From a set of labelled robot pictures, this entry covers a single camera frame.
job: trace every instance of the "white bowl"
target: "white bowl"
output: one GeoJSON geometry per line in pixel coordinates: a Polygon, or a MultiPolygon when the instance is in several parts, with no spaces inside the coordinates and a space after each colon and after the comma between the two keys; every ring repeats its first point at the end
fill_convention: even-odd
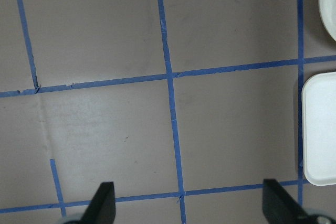
{"type": "Polygon", "coordinates": [[[336,0],[319,0],[319,10],[324,27],[336,40],[336,0]]]}

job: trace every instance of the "white tray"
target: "white tray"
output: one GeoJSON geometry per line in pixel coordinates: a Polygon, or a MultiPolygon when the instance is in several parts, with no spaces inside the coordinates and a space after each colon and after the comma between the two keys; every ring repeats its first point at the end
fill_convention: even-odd
{"type": "Polygon", "coordinates": [[[336,184],[336,72],[317,74],[303,86],[302,123],[307,180],[336,184]]]}

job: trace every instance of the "white container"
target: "white container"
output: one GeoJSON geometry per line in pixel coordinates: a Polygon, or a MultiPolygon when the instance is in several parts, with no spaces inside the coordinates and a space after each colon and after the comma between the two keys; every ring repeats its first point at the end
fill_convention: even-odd
{"type": "Polygon", "coordinates": [[[324,27],[336,40],[336,0],[319,0],[319,10],[324,27]]]}
{"type": "Polygon", "coordinates": [[[336,72],[317,74],[303,86],[302,124],[307,180],[336,184],[336,72]]]}

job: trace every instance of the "blue tape line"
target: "blue tape line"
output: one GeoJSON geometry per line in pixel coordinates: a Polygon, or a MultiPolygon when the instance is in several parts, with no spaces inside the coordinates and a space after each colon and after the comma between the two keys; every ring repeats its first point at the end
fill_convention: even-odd
{"type": "Polygon", "coordinates": [[[173,73],[173,77],[179,78],[183,76],[200,76],[203,74],[226,73],[226,72],[244,71],[244,70],[261,69],[261,68],[274,68],[274,67],[296,65],[297,63],[298,60],[293,59],[293,60],[278,60],[278,61],[219,67],[219,68],[198,69],[198,70],[173,73]]]}
{"type": "Polygon", "coordinates": [[[104,86],[112,86],[112,85],[119,85],[119,84],[136,83],[136,82],[158,81],[158,80],[165,80],[165,79],[167,79],[166,74],[155,74],[152,76],[140,76],[140,77],[130,77],[130,78],[123,78],[123,79],[105,80],[105,81],[74,83],[70,86],[59,85],[59,86],[51,86],[51,87],[38,87],[37,89],[24,90],[21,93],[19,91],[0,92],[0,98],[17,97],[19,95],[32,95],[36,93],[57,92],[57,91],[65,91],[65,90],[72,90],[72,89],[104,87],[104,86]]]}
{"type": "MultiPolygon", "coordinates": [[[[171,61],[170,61],[170,53],[169,53],[168,39],[167,39],[167,24],[166,24],[166,17],[165,17],[163,0],[157,0],[157,4],[158,4],[158,7],[159,7],[159,17],[160,17],[163,54],[164,54],[164,61],[165,61],[165,65],[166,65],[166,72],[167,72],[169,106],[170,106],[170,114],[171,114],[171,122],[172,122],[173,138],[174,138],[176,170],[177,170],[177,183],[178,183],[178,186],[179,186],[178,187],[179,188],[178,192],[180,193],[180,195],[183,196],[185,192],[184,192],[184,188],[183,188],[182,162],[181,162],[179,132],[178,132],[178,129],[177,129],[172,65],[171,65],[171,61]]],[[[184,224],[184,223],[186,223],[184,199],[180,200],[180,210],[181,210],[181,222],[182,222],[182,224],[184,224]]]]}
{"type": "Polygon", "coordinates": [[[83,200],[83,201],[75,201],[75,202],[69,202],[64,203],[65,207],[79,207],[79,206],[88,206],[90,204],[91,200],[83,200]]]}
{"type": "Polygon", "coordinates": [[[319,57],[313,57],[313,58],[306,58],[304,59],[305,64],[310,63],[319,63],[319,62],[326,62],[326,61],[335,61],[336,55],[328,55],[328,56],[319,56],[319,57]]]}
{"type": "MultiPolygon", "coordinates": [[[[280,182],[282,186],[293,186],[297,185],[297,180],[290,180],[280,182]]],[[[229,186],[229,187],[220,187],[220,188],[211,188],[211,189],[201,189],[201,190],[192,190],[186,191],[186,196],[193,196],[193,195],[201,195],[201,194],[216,194],[216,193],[226,193],[229,191],[243,191],[243,190],[253,190],[253,189],[261,189],[262,184],[254,184],[254,185],[242,185],[242,186],[229,186]]]]}
{"type": "MultiPolygon", "coordinates": [[[[280,182],[283,186],[292,186],[298,183],[297,180],[290,180],[280,182]]],[[[243,186],[232,186],[232,187],[222,187],[222,188],[212,188],[212,189],[202,189],[202,190],[193,190],[193,191],[186,191],[186,196],[192,195],[201,195],[201,194],[213,194],[213,193],[224,193],[228,191],[241,191],[241,190],[251,190],[251,189],[260,189],[262,188],[262,184],[256,185],[243,185],[243,186]]],[[[120,197],[116,198],[116,202],[127,202],[127,201],[137,201],[137,200],[148,200],[148,199],[162,199],[162,198],[179,198],[179,201],[183,202],[182,206],[184,207],[184,195],[181,195],[180,192],[175,193],[163,193],[163,194],[149,194],[149,195],[139,195],[139,196],[130,196],[130,197],[120,197]]],[[[83,200],[83,201],[74,201],[68,203],[58,203],[58,204],[45,204],[45,205],[35,205],[35,206],[27,206],[27,207],[13,207],[13,208],[4,208],[0,209],[0,214],[6,214],[9,212],[20,212],[20,211],[31,211],[31,210],[40,210],[40,209],[49,209],[49,208],[61,208],[64,207],[77,207],[77,206],[87,206],[90,204],[90,200],[83,200]]]]}
{"type": "Polygon", "coordinates": [[[60,209],[61,209],[61,212],[62,212],[62,216],[64,217],[64,216],[67,215],[67,213],[66,213],[66,210],[65,210],[65,204],[64,204],[64,200],[63,200],[61,184],[59,183],[57,169],[56,169],[56,163],[55,163],[54,159],[50,160],[50,167],[51,167],[51,171],[53,173],[53,178],[54,178],[55,189],[56,189],[56,194],[57,194],[59,206],[60,206],[60,209]]]}
{"type": "Polygon", "coordinates": [[[31,42],[30,42],[30,37],[29,37],[29,32],[28,32],[28,26],[27,26],[27,19],[26,19],[24,4],[23,4],[23,0],[16,0],[16,2],[17,2],[17,7],[19,9],[21,26],[22,26],[23,36],[24,36],[24,39],[25,39],[26,50],[27,50],[28,60],[29,60],[29,65],[30,65],[30,72],[31,72],[31,75],[32,75],[32,78],[33,78],[34,87],[35,87],[35,89],[37,89],[38,82],[37,82],[37,76],[36,76],[36,67],[35,67],[35,63],[34,63],[33,50],[31,48],[31,42]]]}
{"type": "Polygon", "coordinates": [[[302,88],[304,84],[304,41],[303,41],[303,0],[297,0],[298,5],[298,203],[303,204],[303,160],[302,138],[302,88]]]}
{"type": "Polygon", "coordinates": [[[146,199],[162,199],[162,198],[178,198],[180,193],[165,193],[165,194],[149,194],[149,195],[139,195],[130,197],[120,197],[116,198],[116,202],[126,202],[126,201],[136,201],[136,200],[146,200],[146,199]]]}
{"type": "Polygon", "coordinates": [[[27,207],[12,207],[0,209],[0,214],[7,214],[9,212],[23,212],[23,211],[32,211],[32,210],[41,210],[49,208],[59,208],[59,204],[45,204],[45,205],[36,205],[36,206],[27,206],[27,207]]]}

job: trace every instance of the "gray floor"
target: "gray floor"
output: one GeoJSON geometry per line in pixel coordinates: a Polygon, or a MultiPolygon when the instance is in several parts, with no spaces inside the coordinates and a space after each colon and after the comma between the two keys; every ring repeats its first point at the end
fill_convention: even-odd
{"type": "Polygon", "coordinates": [[[52,224],[110,180],[116,223],[266,223],[264,178],[336,216],[298,162],[298,58],[336,71],[318,0],[303,30],[298,0],[160,3],[0,0],[0,222],[52,224]]]}

